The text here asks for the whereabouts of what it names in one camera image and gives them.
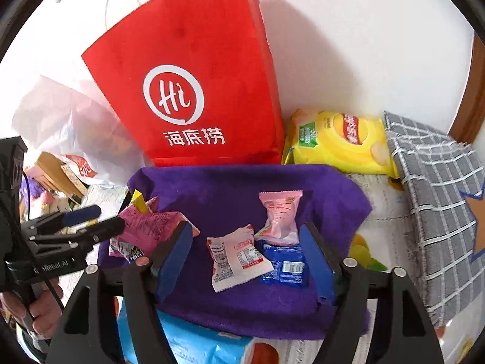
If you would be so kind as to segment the person left hand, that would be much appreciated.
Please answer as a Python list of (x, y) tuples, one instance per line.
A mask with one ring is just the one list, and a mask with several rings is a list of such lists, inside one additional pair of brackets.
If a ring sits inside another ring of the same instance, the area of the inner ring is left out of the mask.
[[(16, 294), (2, 292), (1, 308), (4, 310), (4, 316), (7, 320), (13, 319), (19, 325), (24, 325), (27, 309)], [(30, 305), (29, 311), (35, 318), (32, 328), (38, 337), (42, 339), (52, 338), (62, 316), (62, 310), (45, 283), (42, 283), (42, 293)]]

